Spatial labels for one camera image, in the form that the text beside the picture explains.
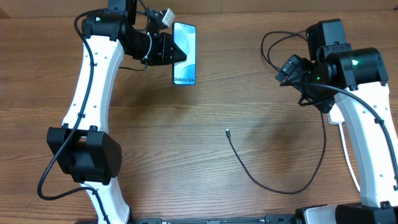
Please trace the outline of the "Samsung Galaxy smartphone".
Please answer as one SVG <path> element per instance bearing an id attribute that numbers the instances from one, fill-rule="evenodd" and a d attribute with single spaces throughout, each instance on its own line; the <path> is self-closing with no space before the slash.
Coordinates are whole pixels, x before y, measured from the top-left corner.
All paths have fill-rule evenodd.
<path id="1" fill-rule="evenodd" d="M 182 59 L 173 63 L 174 85 L 195 85 L 197 61 L 197 29 L 194 25 L 174 22 L 174 43 L 183 52 Z"/>

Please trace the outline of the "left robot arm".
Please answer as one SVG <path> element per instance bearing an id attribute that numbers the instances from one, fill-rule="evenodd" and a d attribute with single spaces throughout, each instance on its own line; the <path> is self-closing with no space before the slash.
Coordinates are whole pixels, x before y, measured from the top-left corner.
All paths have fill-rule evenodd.
<path id="1" fill-rule="evenodd" d="M 135 29 L 137 13 L 137 1 L 110 1 L 104 9 L 75 18 L 83 42 L 80 76 L 62 125 L 47 132 L 52 163 L 88 193 L 98 223 L 133 221 L 118 182 L 122 149 L 108 126 L 114 81 L 124 56 L 145 67 L 171 65 L 174 85 L 196 83 L 196 27 L 175 21 L 170 9 L 145 7 L 146 27 Z"/>

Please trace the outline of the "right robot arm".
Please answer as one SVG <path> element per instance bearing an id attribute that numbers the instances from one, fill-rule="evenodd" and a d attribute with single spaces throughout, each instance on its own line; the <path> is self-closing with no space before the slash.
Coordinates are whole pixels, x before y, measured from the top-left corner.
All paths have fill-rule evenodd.
<path id="1" fill-rule="evenodd" d="M 339 19 L 305 31 L 309 58 L 286 61 L 277 80 L 301 94 L 301 105 L 328 113 L 337 106 L 349 131 L 359 174 L 357 203 L 299 208 L 294 223 L 396 223 L 397 133 L 388 74 L 375 48 L 352 49 Z"/>

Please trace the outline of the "white power strip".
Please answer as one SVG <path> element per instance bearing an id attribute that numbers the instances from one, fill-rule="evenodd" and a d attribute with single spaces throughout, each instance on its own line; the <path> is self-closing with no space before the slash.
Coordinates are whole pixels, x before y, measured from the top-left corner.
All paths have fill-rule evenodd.
<path id="1" fill-rule="evenodd" d="M 332 124 L 332 125 L 342 124 L 345 121 L 345 119 L 344 119 L 339 107 L 337 106 L 337 104 L 334 104 L 332 106 L 331 110 L 327 114 L 327 118 L 328 118 L 328 123 Z"/>

